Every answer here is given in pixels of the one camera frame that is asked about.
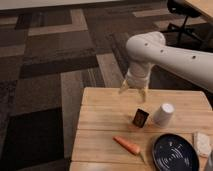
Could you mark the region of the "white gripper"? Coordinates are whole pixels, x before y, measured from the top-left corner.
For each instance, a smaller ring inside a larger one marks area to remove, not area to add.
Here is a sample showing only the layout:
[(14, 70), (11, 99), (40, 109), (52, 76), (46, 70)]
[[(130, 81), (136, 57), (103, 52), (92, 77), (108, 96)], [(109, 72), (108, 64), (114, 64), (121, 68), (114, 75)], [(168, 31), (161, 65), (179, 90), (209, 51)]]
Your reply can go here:
[(140, 89), (139, 94), (142, 98), (142, 101), (145, 102), (148, 93), (148, 86), (150, 82), (151, 70), (153, 65), (149, 62), (136, 62), (133, 61), (130, 63), (128, 71), (123, 81), (119, 94), (131, 88)]

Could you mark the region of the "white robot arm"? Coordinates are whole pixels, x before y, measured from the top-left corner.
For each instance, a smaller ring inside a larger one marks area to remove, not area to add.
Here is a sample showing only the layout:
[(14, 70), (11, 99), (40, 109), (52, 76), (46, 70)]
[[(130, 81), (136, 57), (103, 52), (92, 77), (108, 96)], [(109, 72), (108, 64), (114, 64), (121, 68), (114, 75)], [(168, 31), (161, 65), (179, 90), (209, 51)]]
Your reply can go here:
[(120, 93), (135, 88), (146, 100), (154, 65), (213, 93), (213, 53), (168, 46), (159, 31), (131, 36), (126, 50), (130, 64)]

